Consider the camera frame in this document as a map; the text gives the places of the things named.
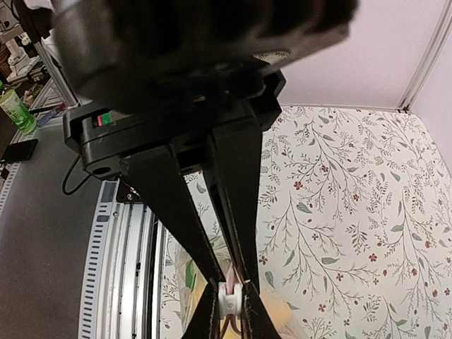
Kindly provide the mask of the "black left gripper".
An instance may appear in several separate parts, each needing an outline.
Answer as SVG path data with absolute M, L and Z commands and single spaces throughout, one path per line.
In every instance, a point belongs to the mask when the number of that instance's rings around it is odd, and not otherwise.
M 183 174 L 203 170 L 237 275 L 260 290 L 256 218 L 261 143 L 281 112 L 285 78 L 255 56 L 201 64 L 153 83 L 144 113 L 104 121 L 96 102 L 64 116 L 66 145 L 87 173 L 120 172 L 194 260 L 207 281 L 225 276 Z

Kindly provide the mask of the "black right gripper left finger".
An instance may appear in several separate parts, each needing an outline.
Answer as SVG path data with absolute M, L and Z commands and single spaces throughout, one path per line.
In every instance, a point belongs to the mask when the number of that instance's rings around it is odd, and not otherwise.
M 214 278 L 209 280 L 184 333 L 184 338 L 219 338 L 218 283 L 219 281 Z

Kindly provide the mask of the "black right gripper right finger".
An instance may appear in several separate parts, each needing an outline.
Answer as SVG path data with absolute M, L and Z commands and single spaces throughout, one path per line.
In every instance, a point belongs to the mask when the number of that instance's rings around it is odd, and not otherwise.
M 241 336 L 246 339 L 280 339 L 252 281 L 242 285 Z

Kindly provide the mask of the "clear pink zip top bag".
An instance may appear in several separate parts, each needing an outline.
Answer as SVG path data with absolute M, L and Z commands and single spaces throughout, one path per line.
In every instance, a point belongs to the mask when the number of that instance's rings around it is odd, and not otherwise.
M 232 261 L 224 241 L 222 239 L 216 239 L 213 242 L 213 248 L 226 277 L 226 281 L 218 285 L 220 337 L 239 338 L 241 336 L 239 312 L 242 310 L 242 284 L 237 277 L 237 272 L 232 267 Z M 180 245 L 176 247 L 175 270 L 179 286 L 182 329 L 186 331 L 207 285 L 207 280 L 203 277 L 190 255 Z M 264 282 L 261 285 L 262 292 L 278 294 L 268 282 Z M 281 338 L 308 337 L 293 313 L 289 322 L 277 332 Z

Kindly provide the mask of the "yellow toy lemon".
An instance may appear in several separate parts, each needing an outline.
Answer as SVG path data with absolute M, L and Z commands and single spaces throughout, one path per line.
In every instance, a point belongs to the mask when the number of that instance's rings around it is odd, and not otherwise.
M 292 312 L 287 302 L 276 293 L 262 292 L 261 300 L 277 331 L 291 319 Z

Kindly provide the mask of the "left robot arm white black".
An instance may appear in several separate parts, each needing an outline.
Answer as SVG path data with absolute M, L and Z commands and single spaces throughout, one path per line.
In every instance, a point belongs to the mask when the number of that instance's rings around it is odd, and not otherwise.
M 66 115 L 86 172 L 121 175 L 208 282 L 225 278 L 185 182 L 202 171 L 239 279 L 258 285 L 263 132 L 281 68 L 342 42 L 356 1 L 55 1 L 72 88 Z

